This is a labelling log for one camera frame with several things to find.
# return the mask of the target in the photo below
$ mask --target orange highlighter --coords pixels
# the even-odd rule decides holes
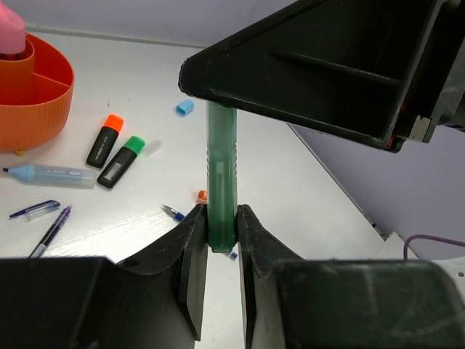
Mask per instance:
[[[119,132],[123,127],[124,120],[114,114],[107,117],[107,121],[103,124],[94,145],[87,156],[86,163],[90,166],[101,169],[110,155],[116,140],[118,139]]]

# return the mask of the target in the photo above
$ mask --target purple pen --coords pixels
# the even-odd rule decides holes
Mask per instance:
[[[33,250],[29,258],[39,258],[40,256],[42,256],[42,254],[45,252],[47,247],[52,242],[53,238],[57,235],[57,233],[60,231],[62,226],[66,223],[66,221],[70,217],[70,213],[71,213],[71,206],[68,206],[64,210],[61,211],[61,213],[58,215],[58,218],[53,222],[52,226],[45,233],[44,237],[39,242],[39,244],[36,246],[36,248]]]

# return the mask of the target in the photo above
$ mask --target pen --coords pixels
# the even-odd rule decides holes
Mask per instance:
[[[68,206],[61,211],[61,213],[58,215],[58,218],[53,222],[52,226],[45,233],[44,237],[42,238],[42,240],[40,240],[39,244],[33,250],[29,258],[39,258],[40,256],[42,256],[47,247],[51,244],[53,238],[57,235],[62,226],[70,217],[70,213],[71,206]]]
[[[161,208],[163,209],[163,211],[172,216],[178,222],[181,222],[185,217],[182,213],[179,213],[175,209],[172,209],[170,206],[161,205]]]
[[[11,214],[9,216],[9,218],[10,219],[18,218],[20,216],[23,216],[24,214],[27,214],[29,212],[35,212],[35,211],[38,211],[40,209],[52,210],[55,207],[58,208],[59,206],[60,206],[60,203],[58,201],[48,200],[48,201],[41,202],[40,204],[33,205],[33,206],[30,206],[30,207],[26,207],[25,209],[22,209],[22,210],[20,210],[18,212],[15,212],[15,213]]]

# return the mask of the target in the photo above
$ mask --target pink object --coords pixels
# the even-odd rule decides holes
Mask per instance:
[[[15,55],[26,48],[24,20],[0,0],[0,53]]]

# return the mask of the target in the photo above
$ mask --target highlighter cap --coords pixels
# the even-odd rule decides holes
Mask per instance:
[[[121,118],[120,116],[117,116],[115,114],[110,114],[107,117],[107,120],[105,121],[103,126],[104,127],[110,127],[111,129],[114,129],[115,131],[117,131],[117,133],[119,133],[121,131],[121,129],[123,128],[123,124],[124,124],[124,119],[123,118]]]
[[[136,136],[132,136],[129,138],[129,140],[124,144],[125,148],[131,149],[134,151],[137,155],[140,154],[142,149],[145,147],[145,141],[141,140],[140,138]]]

